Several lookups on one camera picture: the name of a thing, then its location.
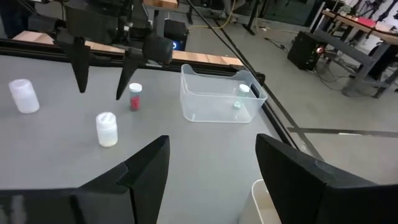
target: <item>white cap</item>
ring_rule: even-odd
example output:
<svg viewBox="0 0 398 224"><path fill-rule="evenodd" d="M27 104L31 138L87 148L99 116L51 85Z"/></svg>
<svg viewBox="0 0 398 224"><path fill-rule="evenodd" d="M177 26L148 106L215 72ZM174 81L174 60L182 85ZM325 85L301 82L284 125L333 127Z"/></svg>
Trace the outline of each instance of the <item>white cap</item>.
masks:
<svg viewBox="0 0 398 224"><path fill-rule="evenodd" d="M32 83L27 79L17 79L8 84L14 98L25 98L35 94Z"/></svg>
<svg viewBox="0 0 398 224"><path fill-rule="evenodd" d="M133 92L133 93L139 93L139 92L142 91L142 85L139 84L139 83L131 83L131 84L129 85L129 89L130 89L130 91Z"/></svg>
<svg viewBox="0 0 398 224"><path fill-rule="evenodd" d="M240 84L239 85L239 90L241 90L243 93L249 93L250 92L250 88L245 85L245 84Z"/></svg>
<svg viewBox="0 0 398 224"><path fill-rule="evenodd" d="M116 116L111 112L102 112L96 117L97 129L116 128Z"/></svg>

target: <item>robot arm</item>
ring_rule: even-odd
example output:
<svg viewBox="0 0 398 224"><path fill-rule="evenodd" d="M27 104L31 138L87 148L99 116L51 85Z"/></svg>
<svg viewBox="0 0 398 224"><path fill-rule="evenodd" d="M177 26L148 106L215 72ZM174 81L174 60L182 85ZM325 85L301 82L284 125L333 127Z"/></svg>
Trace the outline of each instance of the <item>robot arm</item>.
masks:
<svg viewBox="0 0 398 224"><path fill-rule="evenodd" d="M171 62L173 43L153 33L143 0L58 1L63 1L66 21L36 13L29 19L29 29L47 33L63 49L72 63L81 93L86 90L89 62L94 57L90 48L85 46L85 40L126 50L117 100L139 64L148 60L164 64Z"/></svg>

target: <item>white plastic jar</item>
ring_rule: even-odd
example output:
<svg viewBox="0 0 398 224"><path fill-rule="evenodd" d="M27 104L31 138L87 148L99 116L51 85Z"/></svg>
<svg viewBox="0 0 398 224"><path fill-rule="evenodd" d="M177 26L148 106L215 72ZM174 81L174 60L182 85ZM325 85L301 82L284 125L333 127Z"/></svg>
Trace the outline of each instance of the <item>white plastic jar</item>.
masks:
<svg viewBox="0 0 398 224"><path fill-rule="evenodd" d="M17 79L8 84L12 98L21 113L36 112L40 106L32 83L27 79Z"/></svg>
<svg viewBox="0 0 398 224"><path fill-rule="evenodd" d="M111 112L103 112L96 117L98 142L103 147L112 147L118 142L118 126L116 116Z"/></svg>

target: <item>floor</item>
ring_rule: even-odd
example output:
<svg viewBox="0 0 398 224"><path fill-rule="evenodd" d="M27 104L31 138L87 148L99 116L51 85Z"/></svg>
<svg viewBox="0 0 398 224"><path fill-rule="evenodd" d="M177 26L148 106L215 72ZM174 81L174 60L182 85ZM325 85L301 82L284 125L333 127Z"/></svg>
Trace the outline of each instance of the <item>floor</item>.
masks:
<svg viewBox="0 0 398 224"><path fill-rule="evenodd" d="M189 26L185 14L173 12L169 17ZM195 26L205 25L197 16L193 16L193 22ZM266 36L290 48L295 34L268 30L252 36L240 24L228 24L224 30L252 66L266 75L267 86L300 128L398 132L398 93L393 90L380 99L348 98L339 91L347 78L327 83L328 88L314 73L299 70L287 60L286 52L263 38ZM198 27L190 28L186 51L233 56L210 29ZM329 69L334 76L347 75L333 63ZM324 79L335 79L324 64L320 63L318 70ZM291 127L283 114L276 111L285 125ZM297 134L292 136L305 150L306 145ZM379 184L398 183L398 138L341 134L306 134L306 137L328 163Z"/></svg>

